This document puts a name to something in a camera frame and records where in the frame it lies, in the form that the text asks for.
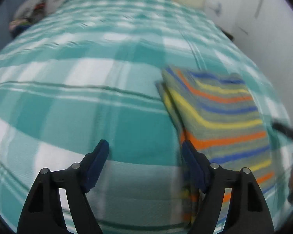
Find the metal screw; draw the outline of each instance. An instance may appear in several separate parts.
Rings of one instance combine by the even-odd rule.
[[[71,167],[75,170],[77,170],[80,167],[80,163],[74,163],[71,165]]]
[[[247,168],[247,167],[244,167],[242,170],[243,170],[243,172],[246,173],[246,174],[251,173],[251,170],[250,170],[249,168]]]
[[[48,171],[49,171],[48,168],[43,168],[43,169],[41,169],[40,173],[41,174],[46,174]]]
[[[211,167],[213,169],[217,169],[219,167],[219,165],[217,163],[211,163]]]

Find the blue stripe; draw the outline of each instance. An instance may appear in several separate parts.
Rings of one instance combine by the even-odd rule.
[[[189,91],[188,87],[183,83],[183,81],[175,75],[171,68],[167,68],[166,71],[171,74],[187,91]]]
[[[269,190],[273,189],[275,186],[276,186],[276,185],[274,184],[274,185],[272,185],[272,186],[266,188],[265,190],[262,190],[263,194],[267,193]],[[222,219],[219,219],[218,222],[217,222],[217,224],[222,223],[222,222],[225,221],[226,219],[227,219],[226,216],[223,217]]]
[[[189,91],[188,87],[184,84],[184,82],[176,75],[174,74],[173,70],[171,68],[167,68],[166,71],[171,74],[175,80],[177,80],[187,91]],[[251,106],[248,108],[240,108],[240,109],[232,109],[232,110],[222,110],[219,108],[208,106],[202,102],[197,102],[197,105],[208,112],[213,113],[220,113],[220,114],[241,114],[241,113],[248,113],[248,112],[255,112],[258,111],[256,106]]]
[[[241,114],[241,113],[249,113],[258,111],[256,106],[251,106],[247,108],[240,108],[240,109],[232,109],[232,110],[223,110],[216,107],[205,105],[202,102],[197,102],[197,105],[204,109],[205,111],[213,112],[213,113],[220,113],[220,114]]]
[[[214,79],[217,80],[220,83],[236,83],[236,84],[245,84],[244,80],[230,80],[230,79],[219,79],[217,76],[211,74],[211,73],[196,73],[193,71],[189,71],[190,74],[197,78],[203,78],[203,79]]]
[[[213,159],[210,159],[210,162],[223,164],[223,163],[234,161],[234,160],[239,160],[239,159],[252,157],[252,156],[255,156],[255,155],[259,154],[259,153],[263,153],[263,152],[265,152],[265,151],[267,151],[269,149],[270,149],[270,145],[267,145],[265,147],[257,148],[257,149],[247,151],[247,152],[239,152],[239,153],[224,156],[224,157],[221,157],[221,158],[213,158]]]

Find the folded striped cloth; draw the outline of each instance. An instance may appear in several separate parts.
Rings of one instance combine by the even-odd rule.
[[[239,171],[249,167],[262,191],[275,184],[269,139],[256,104],[238,74],[219,76],[169,67],[159,85],[163,102],[178,131],[210,162]],[[184,171],[184,220],[191,224],[199,208],[199,192]],[[230,191],[225,192],[218,223],[225,222]]]

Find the teal plaid blanket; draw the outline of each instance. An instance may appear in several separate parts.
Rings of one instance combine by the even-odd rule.
[[[265,198],[278,223],[293,144],[271,129],[289,119],[257,66],[204,13],[173,1],[69,0],[0,52],[0,214],[14,231],[40,169],[67,168],[106,139],[87,194],[104,233],[186,232],[177,132],[155,86],[168,65],[246,82],[272,147],[278,183]]]

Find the pile of clothes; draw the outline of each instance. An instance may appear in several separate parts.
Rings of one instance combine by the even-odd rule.
[[[52,14],[65,0],[27,0],[16,11],[9,31],[13,38]]]

